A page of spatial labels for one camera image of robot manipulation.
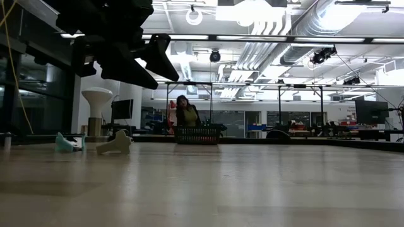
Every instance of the yellow shirt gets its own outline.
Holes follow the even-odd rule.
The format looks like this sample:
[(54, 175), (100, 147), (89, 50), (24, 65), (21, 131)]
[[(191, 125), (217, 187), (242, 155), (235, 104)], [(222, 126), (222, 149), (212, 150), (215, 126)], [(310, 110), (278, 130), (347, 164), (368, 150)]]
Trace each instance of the yellow shirt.
[(196, 126), (196, 120), (198, 119), (198, 116), (196, 115), (193, 107), (185, 109), (184, 116), (185, 116), (185, 126), (191, 126), (191, 127)]

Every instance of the window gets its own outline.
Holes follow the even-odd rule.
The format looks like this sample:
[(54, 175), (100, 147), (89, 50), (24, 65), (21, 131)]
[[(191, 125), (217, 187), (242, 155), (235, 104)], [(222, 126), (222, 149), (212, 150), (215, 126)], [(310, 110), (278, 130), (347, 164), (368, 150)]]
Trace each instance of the window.
[(0, 57), (0, 81), (6, 80), (7, 75), (7, 58)]
[[(278, 111), (267, 112), (267, 125), (274, 126), (279, 122)], [(286, 125), (288, 121), (296, 121), (296, 123), (303, 123), (306, 127), (310, 126), (310, 112), (281, 112), (282, 124)]]
[(0, 118), (3, 117), (4, 86), (0, 86)]
[(50, 95), (67, 95), (67, 73), (62, 69), (40, 62), (34, 56), (21, 57), (20, 86)]
[[(198, 110), (201, 121), (210, 118), (209, 110)], [(244, 138), (244, 111), (212, 111), (212, 122), (223, 124), (227, 130), (222, 132), (224, 137)]]
[[(64, 131), (63, 100), (21, 89), (20, 95), (34, 134), (55, 134)], [(17, 101), (13, 122), (23, 133), (31, 133), (20, 101)]]

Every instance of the table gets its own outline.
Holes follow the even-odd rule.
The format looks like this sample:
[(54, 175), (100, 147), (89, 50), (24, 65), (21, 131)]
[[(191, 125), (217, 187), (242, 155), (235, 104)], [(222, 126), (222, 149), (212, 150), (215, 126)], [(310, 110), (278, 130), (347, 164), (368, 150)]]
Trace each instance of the table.
[(391, 134), (404, 134), (402, 130), (379, 130), (379, 129), (367, 129), (358, 130), (360, 140), (364, 139), (374, 139), (378, 141), (379, 139), (385, 139), (390, 142)]

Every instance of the cable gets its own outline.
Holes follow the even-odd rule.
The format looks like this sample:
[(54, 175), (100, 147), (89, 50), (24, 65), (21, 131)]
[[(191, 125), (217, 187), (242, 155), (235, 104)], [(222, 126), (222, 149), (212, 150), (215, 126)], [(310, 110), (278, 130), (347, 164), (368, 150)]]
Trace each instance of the cable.
[(13, 6), (15, 5), (16, 1), (14, 1), (13, 5), (11, 6), (11, 8), (8, 11), (7, 14), (6, 14), (6, 9), (4, 7), (4, 0), (2, 0), (1, 3), (2, 3), (1, 6), (2, 6), (2, 9), (3, 9), (3, 15), (4, 15), (3, 20), (4, 20), (4, 24), (6, 26), (6, 39), (7, 39), (7, 45), (8, 45), (8, 52), (9, 52), (9, 55), (10, 55), (11, 68), (13, 69), (13, 75), (14, 75), (14, 79), (15, 79), (15, 86), (16, 86), (16, 88), (18, 90), (18, 97), (20, 98), (21, 108), (23, 109), (25, 120), (27, 120), (28, 126), (30, 127), (30, 130), (31, 130), (31, 134), (33, 134), (32, 126), (31, 126), (30, 120), (28, 119), (27, 112), (25, 111), (23, 99), (22, 99), (21, 94), (20, 94), (20, 89), (18, 88), (18, 79), (17, 79), (17, 75), (16, 75), (16, 72), (15, 72), (14, 61), (13, 61), (13, 53), (11, 51), (11, 44), (10, 44), (10, 39), (9, 39), (9, 35), (8, 35), (8, 26), (7, 26), (7, 21), (6, 21), (7, 16), (11, 12), (11, 10), (13, 9)]
[[(367, 83), (366, 83), (366, 81), (364, 81), (360, 76), (359, 76), (359, 74), (357, 74), (351, 67), (349, 67), (349, 65), (338, 55), (338, 54), (336, 54), (340, 59), (341, 59), (341, 61), (351, 70), (351, 72), (353, 72), (362, 82), (364, 82), (367, 86), (369, 86)], [(395, 109), (397, 109), (397, 107), (394, 105), (394, 104), (392, 104), (389, 100), (387, 100), (384, 96), (382, 96), (382, 95), (380, 95), (380, 93), (379, 92), (377, 92), (376, 91), (376, 89), (374, 89), (374, 88), (372, 88), (371, 86), (369, 86), (376, 94), (378, 94), (382, 99), (384, 99), (384, 100), (386, 100), (386, 102), (388, 102), (390, 105), (392, 105)], [(398, 120), (400, 120), (400, 125), (401, 125), (401, 128), (402, 129), (404, 129), (404, 125), (403, 125), (403, 122), (401, 121), (401, 117), (400, 117), (400, 112), (397, 110), (397, 113), (398, 113)]]
[(16, 3), (17, 3), (17, 0), (15, 0), (15, 1), (13, 2), (13, 4), (12, 4), (11, 7), (10, 7), (10, 9), (8, 10), (8, 12), (7, 12), (6, 14), (4, 14), (5, 11), (6, 11), (5, 8), (4, 8), (4, 0), (1, 1), (2, 7), (3, 7), (3, 15), (5, 15), (5, 16), (4, 16), (4, 18), (3, 18), (3, 19), (1, 20), (1, 22), (0, 22), (0, 27), (2, 27), (2, 25), (3, 25), (4, 22), (6, 22), (7, 17), (8, 17), (9, 14), (11, 13), (11, 11), (13, 10), (13, 8), (14, 8), (14, 6), (15, 6)]

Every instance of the teal object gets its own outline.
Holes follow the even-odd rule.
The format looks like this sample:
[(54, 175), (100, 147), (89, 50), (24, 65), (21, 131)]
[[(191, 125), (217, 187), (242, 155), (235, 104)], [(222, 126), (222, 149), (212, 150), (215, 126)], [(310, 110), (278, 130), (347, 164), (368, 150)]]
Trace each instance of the teal object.
[(74, 147), (73, 145), (63, 137), (63, 135), (58, 132), (56, 136), (56, 152), (62, 152), (62, 151), (68, 151), (68, 152), (73, 152)]
[(69, 142), (64, 136), (58, 132), (56, 136), (56, 152), (75, 152), (75, 151), (84, 151), (85, 150), (85, 139), (87, 134), (77, 134), (77, 137), (74, 137), (76, 140), (81, 139), (81, 146), (79, 144), (75, 145)]

